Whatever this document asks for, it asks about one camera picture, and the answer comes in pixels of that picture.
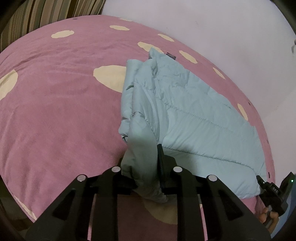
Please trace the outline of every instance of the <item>polka dot pattern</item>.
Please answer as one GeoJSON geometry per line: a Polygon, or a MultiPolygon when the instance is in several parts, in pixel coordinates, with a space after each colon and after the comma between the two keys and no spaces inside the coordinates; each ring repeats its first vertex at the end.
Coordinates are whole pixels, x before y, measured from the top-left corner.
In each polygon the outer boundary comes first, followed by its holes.
{"type": "Polygon", "coordinates": [[[184,57],[185,59],[188,59],[190,62],[192,62],[192,63],[194,63],[194,64],[197,64],[196,59],[195,59],[194,57],[192,57],[190,54],[188,54],[188,53],[186,53],[186,52],[184,52],[184,51],[182,51],[182,50],[180,50],[179,53],[180,53],[181,55],[183,55],[183,57],[184,57]]]}
{"type": "Polygon", "coordinates": [[[148,199],[142,199],[144,207],[157,220],[168,224],[178,224],[177,205],[170,203],[156,203],[148,199]]]}
{"type": "Polygon", "coordinates": [[[35,216],[35,214],[29,210],[25,204],[23,204],[16,196],[14,196],[15,200],[20,204],[20,206],[27,212],[27,214],[30,215],[30,217],[34,220],[37,220],[37,217],[35,216]]]}
{"type": "Polygon", "coordinates": [[[241,104],[237,104],[237,107],[239,108],[239,111],[241,112],[242,116],[245,118],[246,121],[249,120],[247,113],[245,112],[244,108],[241,104]]]}
{"type": "Polygon", "coordinates": [[[166,39],[166,40],[168,40],[168,41],[171,41],[171,42],[174,42],[175,40],[173,40],[172,38],[170,38],[169,36],[166,36],[166,35],[164,35],[164,34],[158,34],[158,36],[160,36],[160,37],[162,37],[162,38],[164,38],[164,39],[166,39]]]}
{"type": "Polygon", "coordinates": [[[106,87],[122,93],[126,67],[119,65],[101,66],[94,69],[94,77],[106,87]]]}
{"type": "Polygon", "coordinates": [[[0,100],[2,100],[15,86],[18,74],[12,70],[0,79],[0,100]]]}
{"type": "Polygon", "coordinates": [[[143,48],[147,52],[149,52],[151,48],[155,48],[158,52],[163,53],[163,51],[160,48],[155,47],[152,44],[147,44],[147,43],[144,43],[144,42],[139,42],[138,43],[138,46],[141,47],[141,48],[143,48]]]}
{"type": "Polygon", "coordinates": [[[110,28],[116,29],[116,30],[122,30],[122,31],[128,31],[129,28],[124,26],[118,26],[118,25],[110,25],[110,28]]]}
{"type": "Polygon", "coordinates": [[[72,31],[72,30],[64,30],[64,31],[60,31],[60,32],[57,32],[55,34],[52,34],[52,38],[53,39],[65,38],[65,37],[68,37],[68,36],[70,36],[72,34],[74,34],[74,31],[72,31]]]}
{"type": "Polygon", "coordinates": [[[215,67],[213,67],[213,70],[215,70],[216,74],[219,75],[222,79],[225,79],[223,74],[219,70],[217,70],[215,67]]]}

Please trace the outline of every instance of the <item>black plastic mount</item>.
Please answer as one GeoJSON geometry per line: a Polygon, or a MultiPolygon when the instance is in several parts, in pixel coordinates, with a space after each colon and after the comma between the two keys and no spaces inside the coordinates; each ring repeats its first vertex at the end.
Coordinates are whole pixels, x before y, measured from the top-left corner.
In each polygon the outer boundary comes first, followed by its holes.
{"type": "Polygon", "coordinates": [[[295,175],[290,172],[281,182],[279,188],[274,183],[265,182],[260,176],[256,176],[256,178],[262,189],[262,193],[259,196],[264,205],[268,207],[267,218],[263,223],[268,228],[272,223],[271,211],[277,212],[279,216],[282,216],[288,209],[287,198],[291,193],[295,175]]]}
{"type": "MultiPolygon", "coordinates": [[[[209,240],[271,239],[267,229],[216,176],[194,176],[164,155],[160,144],[157,148],[162,191],[178,198],[178,241],[204,241],[199,200],[209,240]]],[[[96,177],[79,175],[37,219],[25,239],[86,241],[95,200],[91,240],[117,241],[117,194],[129,195],[136,187],[117,166],[96,177]]]]}

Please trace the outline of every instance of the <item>striped curtain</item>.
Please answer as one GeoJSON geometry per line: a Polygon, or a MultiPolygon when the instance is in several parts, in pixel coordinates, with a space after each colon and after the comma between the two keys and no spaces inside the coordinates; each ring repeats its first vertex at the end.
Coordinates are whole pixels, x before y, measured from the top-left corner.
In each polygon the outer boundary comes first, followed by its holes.
{"type": "Polygon", "coordinates": [[[0,52],[25,34],[66,18],[97,15],[105,0],[26,0],[0,37],[0,52]]]}

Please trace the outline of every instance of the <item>pink bedsheet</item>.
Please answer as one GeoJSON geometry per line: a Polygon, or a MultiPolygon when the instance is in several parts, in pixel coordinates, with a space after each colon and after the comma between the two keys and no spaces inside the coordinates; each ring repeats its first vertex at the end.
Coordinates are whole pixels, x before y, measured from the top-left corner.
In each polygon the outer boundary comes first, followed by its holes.
{"type": "MultiPolygon", "coordinates": [[[[82,16],[37,29],[0,54],[0,174],[32,219],[77,175],[99,175],[123,156],[124,68],[118,66],[147,60],[151,45],[176,56],[256,126],[274,182],[267,135],[252,103],[206,58],[159,34],[116,17],[82,16]],[[112,66],[94,71],[110,65],[117,65],[114,76],[112,66]]],[[[255,212],[256,197],[243,202],[255,212]]],[[[139,197],[120,198],[118,213],[120,240],[176,239],[176,225],[155,219],[139,197]]]]}

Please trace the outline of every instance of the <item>human hand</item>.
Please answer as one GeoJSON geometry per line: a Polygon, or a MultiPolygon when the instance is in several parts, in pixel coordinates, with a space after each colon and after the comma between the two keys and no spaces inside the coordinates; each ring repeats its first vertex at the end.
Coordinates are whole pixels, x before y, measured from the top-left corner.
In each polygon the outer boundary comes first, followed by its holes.
{"type": "MultiPolygon", "coordinates": [[[[264,208],[262,213],[259,215],[258,219],[261,223],[264,223],[267,219],[267,212],[268,207],[264,208]]],[[[268,227],[269,233],[272,233],[279,222],[279,214],[277,212],[270,212],[269,214],[270,218],[272,219],[271,225],[268,227]]]]}

